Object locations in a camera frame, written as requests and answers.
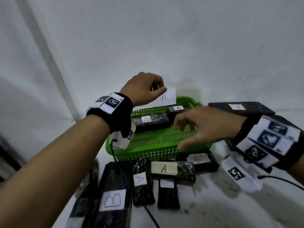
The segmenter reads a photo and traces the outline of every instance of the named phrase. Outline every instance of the label with letter b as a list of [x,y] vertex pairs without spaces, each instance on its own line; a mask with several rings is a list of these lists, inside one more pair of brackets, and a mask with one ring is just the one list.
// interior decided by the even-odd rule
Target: label with letter b
[[177,175],[177,162],[151,162],[151,173]]

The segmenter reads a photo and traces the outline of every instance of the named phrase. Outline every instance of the black cable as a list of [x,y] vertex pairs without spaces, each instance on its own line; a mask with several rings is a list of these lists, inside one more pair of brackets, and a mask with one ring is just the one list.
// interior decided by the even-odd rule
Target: black cable
[[[119,169],[121,170],[123,176],[125,176],[125,178],[127,178],[127,176],[125,175],[125,173],[124,173],[123,170],[121,169],[121,167],[120,167],[120,165],[118,164],[118,162],[117,162],[117,160],[116,160],[116,157],[115,157],[115,155],[114,155],[113,142],[116,142],[116,141],[117,141],[117,139],[113,139],[113,140],[111,141],[112,155],[113,155],[113,158],[114,158],[115,163],[117,164],[117,166],[118,166]],[[148,210],[148,208],[147,208],[146,206],[144,206],[144,207],[145,207],[147,213],[149,214],[150,218],[153,220],[155,226],[156,226],[157,228],[160,228],[159,225],[158,225],[158,223],[156,222],[156,220],[154,219],[154,217],[152,216],[152,214],[151,214],[150,211]]]
[[285,182],[290,183],[291,185],[294,185],[294,186],[296,186],[296,187],[298,187],[299,189],[301,189],[301,190],[304,191],[304,188],[303,188],[303,187],[301,187],[301,186],[299,186],[299,185],[297,185],[297,184],[294,184],[293,182],[288,181],[288,180],[286,180],[286,179],[280,178],[280,177],[275,177],[275,176],[270,176],[270,175],[261,175],[261,176],[258,176],[257,178],[258,178],[258,179],[263,179],[263,178],[266,178],[266,177],[275,178],[275,179],[279,179],[279,180],[285,181]]
[[146,211],[147,211],[147,213],[149,214],[150,218],[153,220],[155,226],[156,226],[157,228],[160,228],[159,225],[158,225],[158,223],[157,223],[157,221],[154,219],[154,217],[152,216],[152,214],[150,213],[150,211],[148,210],[148,208],[147,208],[146,206],[144,206],[144,208],[146,209]]

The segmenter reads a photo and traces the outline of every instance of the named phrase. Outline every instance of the white label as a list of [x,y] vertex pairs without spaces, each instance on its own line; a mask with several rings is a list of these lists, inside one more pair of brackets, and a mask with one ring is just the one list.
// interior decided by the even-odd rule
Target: white label
[[81,228],[84,220],[85,217],[75,217],[75,218],[70,217],[67,220],[65,228]]
[[268,168],[279,161],[279,159],[277,159],[275,156],[269,154],[262,147],[255,144],[248,138],[244,138],[237,145],[237,148],[239,148],[241,151],[243,151],[245,154],[247,154],[249,157],[251,157],[264,168]]
[[117,139],[117,142],[113,142],[113,146],[116,146],[120,149],[126,149],[135,133],[135,130],[136,126],[133,122],[131,122],[131,130],[126,138],[123,138],[120,131],[116,131],[112,133],[109,143],[111,144],[112,140]]
[[184,107],[182,105],[178,105],[178,106],[173,106],[174,110],[182,110],[184,109]]
[[262,182],[250,176],[231,156],[222,161],[222,168],[246,192],[253,193],[262,189]]
[[210,162],[210,159],[206,153],[195,153],[195,154],[190,154],[187,157],[187,161],[193,162],[193,164],[200,164],[200,163]]
[[177,162],[151,162],[151,173],[177,175]]
[[247,138],[262,144],[281,155],[285,155],[293,145],[293,141],[281,137],[280,135],[258,125],[254,125],[252,127]]
[[112,114],[117,106],[124,100],[124,97],[116,93],[111,93],[110,96],[103,102],[100,109],[108,114]]
[[133,175],[134,186],[147,185],[146,172]]
[[167,89],[167,91],[147,105],[136,106],[133,110],[152,108],[157,106],[176,105],[175,89]]
[[142,121],[142,123],[152,122],[150,115],[142,116],[141,121]]
[[242,104],[228,104],[233,110],[246,110]]
[[161,182],[160,182],[160,187],[161,188],[174,188],[174,181],[173,180],[164,180],[164,179],[161,179]]
[[99,211],[124,209],[125,199],[126,189],[104,192],[102,194]]
[[268,129],[276,134],[279,134],[280,136],[284,136],[285,138],[292,140],[294,142],[299,141],[299,136],[300,136],[299,129],[294,128],[292,126],[288,126],[282,122],[278,122],[267,116],[263,115],[257,125],[264,127],[265,129]]

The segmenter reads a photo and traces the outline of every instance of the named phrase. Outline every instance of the green plastic basket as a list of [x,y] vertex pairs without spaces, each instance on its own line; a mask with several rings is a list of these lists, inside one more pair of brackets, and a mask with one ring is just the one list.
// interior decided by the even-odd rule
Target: green plastic basket
[[[177,97],[176,104],[182,105],[192,109],[198,105],[193,98]],[[169,106],[154,107],[148,109],[141,109],[132,111],[131,116],[141,116],[152,113],[167,112]],[[138,160],[146,157],[150,161],[168,160],[176,158],[177,153],[190,153],[201,150],[208,150],[212,144],[202,144],[199,146],[191,147],[191,149],[179,152],[177,149],[178,144],[191,136],[194,136],[196,131],[191,131],[187,125],[184,132],[173,130],[173,126],[161,130],[152,130],[142,133],[135,133],[130,141],[127,149],[120,149],[113,146],[115,156],[119,161]],[[107,138],[105,149],[108,154],[112,155],[111,144],[109,143],[111,135]]]

